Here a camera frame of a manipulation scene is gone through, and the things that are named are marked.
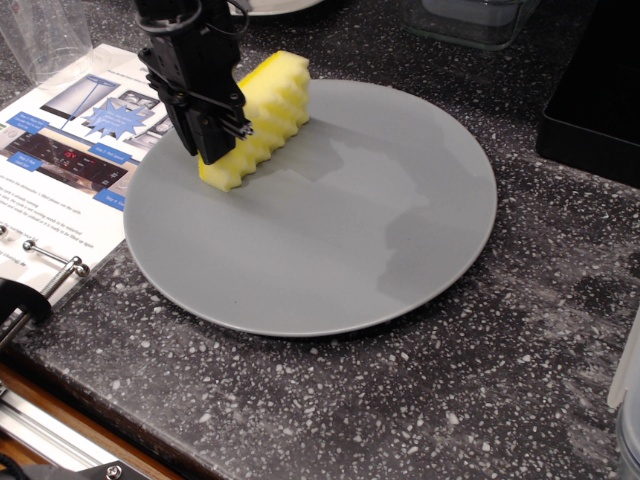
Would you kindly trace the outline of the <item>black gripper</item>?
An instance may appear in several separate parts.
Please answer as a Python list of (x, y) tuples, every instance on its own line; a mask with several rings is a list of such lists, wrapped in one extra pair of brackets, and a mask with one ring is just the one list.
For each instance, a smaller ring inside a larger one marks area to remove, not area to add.
[(141, 19), (151, 38), (149, 63), (167, 114), (190, 155), (210, 165), (253, 133), (245, 97), (233, 78), (239, 34), (212, 20)]

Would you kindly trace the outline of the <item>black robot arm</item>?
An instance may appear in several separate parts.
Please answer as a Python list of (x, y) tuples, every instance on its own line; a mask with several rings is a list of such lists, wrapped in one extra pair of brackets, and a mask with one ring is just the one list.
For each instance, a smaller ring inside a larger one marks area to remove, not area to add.
[(253, 133), (233, 71), (249, 24), (237, 1), (137, 1), (138, 57), (187, 151), (211, 165)]

